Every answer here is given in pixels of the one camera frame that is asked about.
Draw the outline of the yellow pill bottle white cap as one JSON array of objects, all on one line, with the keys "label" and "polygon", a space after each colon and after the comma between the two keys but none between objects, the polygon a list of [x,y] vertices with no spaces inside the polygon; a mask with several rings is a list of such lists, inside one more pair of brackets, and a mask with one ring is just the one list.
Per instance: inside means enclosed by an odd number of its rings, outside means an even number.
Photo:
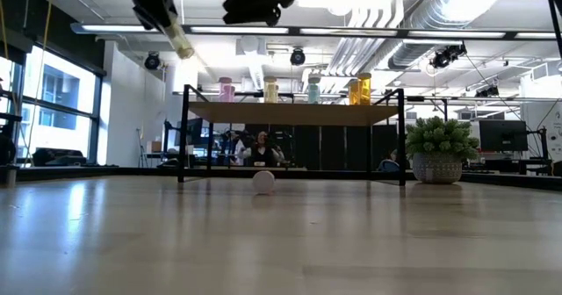
[{"label": "yellow pill bottle white cap", "polygon": [[185,37],[184,29],[176,18],[170,20],[170,26],[164,27],[163,32],[180,59],[190,59],[194,55],[194,49]]},{"label": "yellow pill bottle white cap", "polygon": [[266,76],[263,80],[264,102],[275,104],[278,100],[277,78],[275,76]]}]

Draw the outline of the teal pill bottle white cap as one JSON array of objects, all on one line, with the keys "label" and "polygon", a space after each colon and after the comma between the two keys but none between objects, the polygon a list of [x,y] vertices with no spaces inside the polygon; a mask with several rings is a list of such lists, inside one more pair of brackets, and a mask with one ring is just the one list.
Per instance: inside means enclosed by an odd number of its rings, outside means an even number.
[{"label": "teal pill bottle white cap", "polygon": [[318,76],[311,76],[308,78],[307,102],[309,104],[318,104],[320,101],[320,81],[321,78]]}]

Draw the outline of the orange pill bottle white cap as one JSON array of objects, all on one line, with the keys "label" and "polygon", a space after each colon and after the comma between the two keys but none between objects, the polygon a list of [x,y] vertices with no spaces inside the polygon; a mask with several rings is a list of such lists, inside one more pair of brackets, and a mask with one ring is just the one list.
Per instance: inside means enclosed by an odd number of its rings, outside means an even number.
[{"label": "orange pill bottle white cap", "polygon": [[360,105],[371,104],[371,73],[362,73],[357,76]]}]

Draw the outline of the black computer monitor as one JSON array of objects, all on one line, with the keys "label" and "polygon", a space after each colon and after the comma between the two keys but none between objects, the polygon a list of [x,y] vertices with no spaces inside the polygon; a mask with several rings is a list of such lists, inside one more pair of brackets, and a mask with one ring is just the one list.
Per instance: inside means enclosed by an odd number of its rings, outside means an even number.
[{"label": "black computer monitor", "polygon": [[494,152],[527,151],[527,126],[517,120],[481,120],[479,122],[480,149]]},{"label": "black computer monitor", "polygon": [[203,143],[201,133],[203,128],[203,119],[189,119],[187,121],[186,140],[189,145],[200,145]]}]

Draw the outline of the person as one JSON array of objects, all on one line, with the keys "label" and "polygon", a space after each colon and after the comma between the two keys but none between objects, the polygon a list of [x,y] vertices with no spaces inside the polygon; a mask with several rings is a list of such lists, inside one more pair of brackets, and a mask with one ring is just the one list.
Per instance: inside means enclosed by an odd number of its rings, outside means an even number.
[{"label": "person", "polygon": [[279,146],[269,143],[269,135],[261,131],[251,148],[250,161],[255,167],[276,167],[285,162],[285,155]]},{"label": "person", "polygon": [[243,138],[237,133],[234,134],[234,155],[234,165],[244,166],[248,155],[247,148],[244,144]]}]

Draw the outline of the black room divider panels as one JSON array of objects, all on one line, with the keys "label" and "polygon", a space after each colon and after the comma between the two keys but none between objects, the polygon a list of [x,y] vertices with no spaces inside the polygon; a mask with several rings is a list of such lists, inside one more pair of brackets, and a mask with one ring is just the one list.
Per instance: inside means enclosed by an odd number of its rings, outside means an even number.
[{"label": "black room divider panels", "polygon": [[265,147],[277,152],[274,164],[309,171],[381,171],[382,162],[398,146],[395,126],[246,125],[237,147],[250,150],[264,137]]}]

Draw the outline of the dark sofa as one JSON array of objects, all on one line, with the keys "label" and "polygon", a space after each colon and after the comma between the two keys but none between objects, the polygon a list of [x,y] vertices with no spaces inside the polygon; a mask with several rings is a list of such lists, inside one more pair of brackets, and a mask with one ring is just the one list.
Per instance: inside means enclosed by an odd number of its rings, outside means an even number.
[{"label": "dark sofa", "polygon": [[87,158],[79,150],[38,147],[32,154],[37,167],[82,166]]}]

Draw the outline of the overhead light bar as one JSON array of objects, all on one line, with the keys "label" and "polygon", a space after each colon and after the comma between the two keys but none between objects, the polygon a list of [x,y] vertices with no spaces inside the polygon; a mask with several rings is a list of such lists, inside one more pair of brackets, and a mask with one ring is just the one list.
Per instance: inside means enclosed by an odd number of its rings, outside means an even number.
[{"label": "overhead light bar", "polygon": [[176,34],[197,35],[252,35],[319,38],[373,38],[399,40],[502,40],[502,41],[550,41],[562,34],[545,31],[517,30],[420,30],[400,28],[366,27],[308,27],[308,26],[252,26],[252,25],[181,25],[170,30],[147,29],[141,25],[90,25],[73,23],[76,34],[157,34],[167,37]]}]

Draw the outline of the green plant in patterned pot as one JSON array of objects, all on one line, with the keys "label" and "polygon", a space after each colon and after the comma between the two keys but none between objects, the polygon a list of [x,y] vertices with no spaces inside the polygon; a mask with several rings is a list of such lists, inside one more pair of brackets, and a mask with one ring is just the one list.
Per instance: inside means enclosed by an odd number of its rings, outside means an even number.
[{"label": "green plant in patterned pot", "polygon": [[471,124],[434,117],[406,126],[406,153],[415,178],[422,183],[452,184],[460,180],[463,163],[478,155],[479,139]]}]

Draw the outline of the wooden shelf black metal frame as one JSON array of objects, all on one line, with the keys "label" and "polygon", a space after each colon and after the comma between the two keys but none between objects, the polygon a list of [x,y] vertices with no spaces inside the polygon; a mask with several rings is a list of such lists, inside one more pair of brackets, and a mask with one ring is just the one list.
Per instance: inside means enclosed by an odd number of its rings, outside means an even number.
[{"label": "wooden shelf black metal frame", "polygon": [[177,181],[183,182],[189,162],[187,149],[188,115],[193,113],[209,123],[212,132],[214,124],[271,124],[287,126],[365,126],[367,128],[366,178],[373,178],[371,171],[372,126],[396,115],[399,120],[398,152],[400,170],[395,177],[399,186],[406,185],[406,123],[405,93],[393,90],[370,105],[336,104],[272,104],[272,103],[221,103],[211,102],[195,88],[185,84],[181,110],[179,163]]}]

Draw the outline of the silver ceiling duct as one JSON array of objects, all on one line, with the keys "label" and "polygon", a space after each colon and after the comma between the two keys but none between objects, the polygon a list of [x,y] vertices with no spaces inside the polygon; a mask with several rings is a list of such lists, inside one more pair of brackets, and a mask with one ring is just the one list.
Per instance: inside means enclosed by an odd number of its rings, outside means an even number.
[{"label": "silver ceiling duct", "polygon": [[405,19],[406,29],[464,29],[498,0],[423,0]]}]

